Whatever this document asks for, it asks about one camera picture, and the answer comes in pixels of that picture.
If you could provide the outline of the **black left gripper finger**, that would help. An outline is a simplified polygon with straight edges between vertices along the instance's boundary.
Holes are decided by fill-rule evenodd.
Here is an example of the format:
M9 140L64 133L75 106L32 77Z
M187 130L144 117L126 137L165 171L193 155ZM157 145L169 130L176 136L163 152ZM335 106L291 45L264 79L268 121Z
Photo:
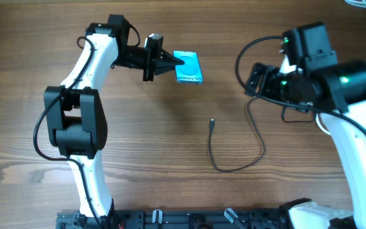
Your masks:
M160 63L156 64L154 74L160 75L160 74L166 73L168 71L173 71L173 70L175 70L176 66L181 66L181 65L182 65L181 63L160 62Z
M169 63L169 64L184 64L183 60L173 56L171 53L167 52L166 50L162 50L161 59L162 59L162 61Z

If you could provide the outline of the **blue Galaxy smartphone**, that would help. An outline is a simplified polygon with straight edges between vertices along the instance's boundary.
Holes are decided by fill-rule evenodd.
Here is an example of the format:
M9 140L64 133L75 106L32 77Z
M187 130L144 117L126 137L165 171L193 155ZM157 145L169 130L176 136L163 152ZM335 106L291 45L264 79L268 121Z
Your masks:
M177 83L193 83L197 85L203 83L203 75L196 52L175 50L173 56L184 61L183 65L175 66Z

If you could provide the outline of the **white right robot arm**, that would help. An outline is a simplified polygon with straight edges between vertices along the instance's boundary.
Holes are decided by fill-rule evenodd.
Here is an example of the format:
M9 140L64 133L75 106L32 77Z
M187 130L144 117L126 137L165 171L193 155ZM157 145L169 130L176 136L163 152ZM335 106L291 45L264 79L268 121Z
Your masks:
M289 228L366 228L366 62L339 63L321 22L279 36L280 67L256 63L241 85L264 101L320 115L336 146L352 211L296 200L285 209Z

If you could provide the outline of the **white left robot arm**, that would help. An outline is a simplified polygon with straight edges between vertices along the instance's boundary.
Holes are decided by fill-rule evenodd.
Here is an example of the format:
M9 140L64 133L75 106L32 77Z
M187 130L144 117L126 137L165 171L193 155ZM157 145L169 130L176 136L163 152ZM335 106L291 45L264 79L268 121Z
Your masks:
M97 222L112 212L102 167L102 150L107 141L107 120L100 89L110 69L121 66L140 69L143 80L151 81L184 64L165 51L163 36L151 34L145 45L129 45L133 25L123 15L109 15L105 24L92 23L82 39L83 51L63 82L44 92L45 120L52 146L59 150L59 162L67 162L81 199L80 214Z

